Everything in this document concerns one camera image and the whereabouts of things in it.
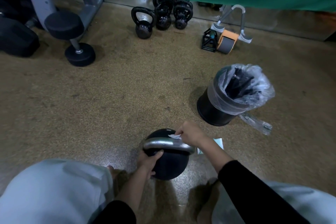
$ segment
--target kettlebell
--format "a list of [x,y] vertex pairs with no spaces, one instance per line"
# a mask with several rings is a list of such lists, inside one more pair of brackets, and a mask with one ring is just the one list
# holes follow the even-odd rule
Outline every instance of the kettlebell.
[[175,0],[153,0],[155,15],[157,16],[156,27],[166,30],[171,25],[170,14],[173,11]]
[[148,156],[164,150],[153,168],[153,177],[156,179],[167,181],[178,177],[187,167],[189,155],[195,152],[195,147],[168,136],[175,132],[169,128],[159,129],[151,133],[143,144],[143,150]]
[[185,29],[188,21],[193,17],[193,4],[189,0],[175,0],[173,11],[175,17],[175,27]]
[[[153,18],[152,22],[146,20],[139,21],[137,18],[137,13],[144,13],[150,15]],[[153,25],[156,23],[156,16],[154,11],[145,7],[136,6],[132,9],[131,16],[136,24],[135,31],[138,37],[141,39],[150,38],[153,32]]]

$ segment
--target black sleeve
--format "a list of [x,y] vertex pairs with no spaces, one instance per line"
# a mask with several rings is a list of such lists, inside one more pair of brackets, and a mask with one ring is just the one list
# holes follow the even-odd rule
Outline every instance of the black sleeve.
[[246,224],[309,223],[237,160],[225,164],[218,179]]
[[137,222],[132,209],[123,201],[114,200],[110,202],[104,210],[99,213],[93,224],[101,223],[127,223],[133,224]]

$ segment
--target plastic garbage bag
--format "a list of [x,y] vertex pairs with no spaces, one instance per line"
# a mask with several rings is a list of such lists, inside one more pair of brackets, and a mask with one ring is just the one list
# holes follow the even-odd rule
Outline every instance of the plastic garbage bag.
[[230,115],[240,115],[247,124],[266,135],[272,126],[246,111],[264,105],[274,96],[274,87],[257,65],[225,66],[208,86],[208,98],[214,107]]

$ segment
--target dumbbell handle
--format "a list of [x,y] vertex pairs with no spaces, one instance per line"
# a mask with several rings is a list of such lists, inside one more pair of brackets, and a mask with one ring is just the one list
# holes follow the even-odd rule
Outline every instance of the dumbbell handle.
[[195,147],[185,144],[182,140],[167,137],[154,137],[147,139],[143,145],[143,149],[179,150],[186,151],[189,154],[193,154],[195,152]]

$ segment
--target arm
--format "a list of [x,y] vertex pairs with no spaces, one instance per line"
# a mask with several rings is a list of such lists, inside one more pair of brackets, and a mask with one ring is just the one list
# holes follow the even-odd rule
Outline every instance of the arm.
[[151,157],[148,157],[144,151],[140,152],[137,170],[124,184],[115,200],[109,203],[94,220],[95,224],[137,222],[135,214],[138,211],[146,181],[155,174],[152,170],[162,155],[163,150]]
[[309,223],[291,205],[237,160],[205,135],[199,126],[186,121],[176,131],[184,143],[196,146],[218,173],[234,206],[248,223]]

